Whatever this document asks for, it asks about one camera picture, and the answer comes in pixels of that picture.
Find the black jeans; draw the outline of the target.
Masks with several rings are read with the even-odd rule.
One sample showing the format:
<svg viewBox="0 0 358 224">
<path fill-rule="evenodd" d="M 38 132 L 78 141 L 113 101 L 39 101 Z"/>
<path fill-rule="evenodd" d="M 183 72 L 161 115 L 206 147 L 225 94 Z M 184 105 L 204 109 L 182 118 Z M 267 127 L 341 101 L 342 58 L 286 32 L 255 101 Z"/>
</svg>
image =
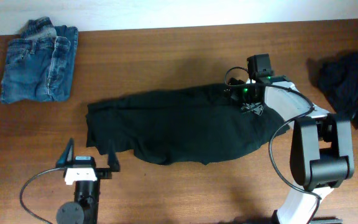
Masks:
<svg viewBox="0 0 358 224">
<path fill-rule="evenodd" d="M 88 105 L 86 145 L 101 155 L 132 149 L 149 163 L 238 159 L 283 134 L 283 118 L 266 107 L 242 113 L 223 84 L 157 90 Z"/>
</svg>

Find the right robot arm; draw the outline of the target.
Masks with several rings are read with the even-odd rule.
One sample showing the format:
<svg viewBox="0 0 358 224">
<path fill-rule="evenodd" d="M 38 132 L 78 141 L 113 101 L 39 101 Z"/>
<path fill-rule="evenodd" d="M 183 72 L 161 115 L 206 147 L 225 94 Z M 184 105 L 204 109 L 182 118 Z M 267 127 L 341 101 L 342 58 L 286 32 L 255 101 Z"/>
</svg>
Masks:
<svg viewBox="0 0 358 224">
<path fill-rule="evenodd" d="M 354 175 L 350 121 L 316 106 L 286 76 L 276 76 L 268 54 L 247 58 L 243 70 L 249 75 L 246 81 L 224 77 L 225 95 L 243 113 L 260 115 L 266 107 L 273 109 L 285 120 L 283 125 L 293 130 L 290 150 L 293 181 L 287 180 L 272 162 L 279 178 L 291 189 L 270 218 L 253 222 L 342 223 L 337 217 L 315 215 L 322 201 Z"/>
</svg>

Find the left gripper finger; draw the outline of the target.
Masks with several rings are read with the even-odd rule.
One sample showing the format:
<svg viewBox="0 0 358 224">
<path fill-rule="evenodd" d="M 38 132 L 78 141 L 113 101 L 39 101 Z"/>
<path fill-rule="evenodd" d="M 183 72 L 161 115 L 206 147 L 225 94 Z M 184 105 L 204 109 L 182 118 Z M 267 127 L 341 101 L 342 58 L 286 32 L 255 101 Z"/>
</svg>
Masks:
<svg viewBox="0 0 358 224">
<path fill-rule="evenodd" d="M 74 139 L 70 138 L 65 150 L 62 152 L 61 156 L 55 163 L 56 168 L 64 168 L 72 165 L 74 160 L 74 144 Z"/>
<path fill-rule="evenodd" d="M 120 163 L 118 161 L 116 151 L 114 149 L 111 140 L 109 140 L 107 143 L 107 149 L 108 149 L 108 166 L 110 167 L 110 170 L 112 172 L 120 172 L 121 171 Z"/>
</svg>

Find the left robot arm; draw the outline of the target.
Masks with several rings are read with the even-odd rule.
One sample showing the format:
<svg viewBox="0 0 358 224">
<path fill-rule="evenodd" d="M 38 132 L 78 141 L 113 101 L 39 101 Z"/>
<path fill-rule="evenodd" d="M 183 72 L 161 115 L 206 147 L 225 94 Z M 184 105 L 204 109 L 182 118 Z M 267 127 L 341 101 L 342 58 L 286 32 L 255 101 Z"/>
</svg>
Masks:
<svg viewBox="0 0 358 224">
<path fill-rule="evenodd" d="M 100 182 L 111 179 L 112 173 L 121 170 L 115 154 L 108 156 L 107 167 L 97 167 L 91 156 L 75 156 L 74 139 L 67 146 L 55 167 L 64 170 L 63 178 L 67 185 L 74 185 L 74 199 L 64 203 L 57 211 L 58 223 L 96 224 L 100 196 Z"/>
</svg>

